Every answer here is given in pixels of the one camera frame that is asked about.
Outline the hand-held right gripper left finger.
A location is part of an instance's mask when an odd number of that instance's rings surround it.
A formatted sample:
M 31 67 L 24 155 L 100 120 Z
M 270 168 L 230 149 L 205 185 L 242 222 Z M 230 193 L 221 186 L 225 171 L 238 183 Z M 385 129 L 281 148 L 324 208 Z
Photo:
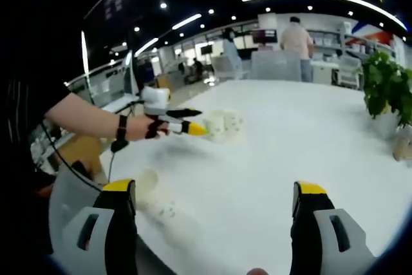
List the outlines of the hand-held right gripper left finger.
M 137 274 L 135 181 L 58 179 L 51 195 L 53 260 L 64 274 Z

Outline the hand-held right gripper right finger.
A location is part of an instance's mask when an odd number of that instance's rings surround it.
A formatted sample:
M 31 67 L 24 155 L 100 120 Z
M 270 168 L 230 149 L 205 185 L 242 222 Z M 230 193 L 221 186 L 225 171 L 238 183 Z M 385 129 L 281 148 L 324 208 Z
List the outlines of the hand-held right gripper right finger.
M 375 261 L 366 233 L 317 184 L 294 182 L 291 274 L 365 274 Z

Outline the person's left hand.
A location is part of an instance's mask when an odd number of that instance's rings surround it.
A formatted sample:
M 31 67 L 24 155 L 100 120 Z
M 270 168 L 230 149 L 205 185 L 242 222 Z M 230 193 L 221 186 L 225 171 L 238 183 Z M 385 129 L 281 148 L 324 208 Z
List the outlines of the person's left hand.
M 126 140 L 138 141 L 143 139 L 160 138 L 169 135 L 168 124 L 158 122 L 145 115 L 129 117 L 126 126 Z

